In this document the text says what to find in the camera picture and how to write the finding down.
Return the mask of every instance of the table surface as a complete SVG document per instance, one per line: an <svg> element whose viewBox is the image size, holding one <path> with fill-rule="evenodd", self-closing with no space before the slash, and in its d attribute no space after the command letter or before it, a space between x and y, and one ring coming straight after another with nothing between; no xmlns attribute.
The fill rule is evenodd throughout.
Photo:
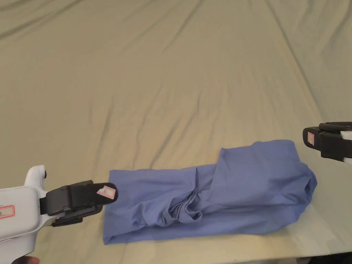
<svg viewBox="0 0 352 264"><path fill-rule="evenodd" d="M42 263L233 263L352 250L352 168L301 134L352 120L349 1L3 0L2 188L44 164L46 190L112 169L215 163L221 147L291 139L313 203L268 235L104 246L102 217L44 228Z"/></svg>

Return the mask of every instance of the blue cloth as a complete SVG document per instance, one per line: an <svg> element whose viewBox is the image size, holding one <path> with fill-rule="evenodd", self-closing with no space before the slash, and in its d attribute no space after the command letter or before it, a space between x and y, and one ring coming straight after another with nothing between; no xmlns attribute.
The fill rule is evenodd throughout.
<svg viewBox="0 0 352 264"><path fill-rule="evenodd" d="M317 181L289 140L221 149L217 164L112 170L119 197L105 207L105 244L264 234L298 220Z"/></svg>

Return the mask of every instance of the pink label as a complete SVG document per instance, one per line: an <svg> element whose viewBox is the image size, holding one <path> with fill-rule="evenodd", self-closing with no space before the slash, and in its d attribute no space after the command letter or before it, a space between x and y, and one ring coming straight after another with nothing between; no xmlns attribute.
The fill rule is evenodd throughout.
<svg viewBox="0 0 352 264"><path fill-rule="evenodd" d="M308 132L308 142L314 146L314 134Z"/></svg>
<svg viewBox="0 0 352 264"><path fill-rule="evenodd" d="M0 207L0 220L15 216L15 207L13 205Z"/></svg>
<svg viewBox="0 0 352 264"><path fill-rule="evenodd" d="M106 185L101 188L99 191L97 191L97 194L100 194L102 196L108 197L110 199L113 199L115 197L115 192L116 190L110 187L107 187Z"/></svg>

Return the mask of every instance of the wrinkled sheet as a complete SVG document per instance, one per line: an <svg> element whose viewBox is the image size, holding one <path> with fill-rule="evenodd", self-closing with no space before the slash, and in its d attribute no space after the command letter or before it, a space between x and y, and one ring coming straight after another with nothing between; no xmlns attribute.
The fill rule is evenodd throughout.
<svg viewBox="0 0 352 264"><path fill-rule="evenodd" d="M319 182L300 220L272 234L104 246L99 214L43 228L34 255L213 264L352 251L352 169L301 139L352 119L351 30L348 0L0 1L1 188L39 164L51 190L274 139L293 140Z"/></svg>
<svg viewBox="0 0 352 264"><path fill-rule="evenodd" d="M290 140L221 149L211 165L112 170L109 182L120 191L104 244L274 232L298 220L317 185Z"/></svg>

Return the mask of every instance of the blue fabric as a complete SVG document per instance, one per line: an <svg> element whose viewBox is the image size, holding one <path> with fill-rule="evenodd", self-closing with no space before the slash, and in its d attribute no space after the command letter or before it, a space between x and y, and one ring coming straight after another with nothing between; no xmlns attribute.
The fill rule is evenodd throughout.
<svg viewBox="0 0 352 264"><path fill-rule="evenodd" d="M217 164L112 170L119 197L105 207L105 244L264 234L298 220L317 181L289 140L221 149Z"/></svg>

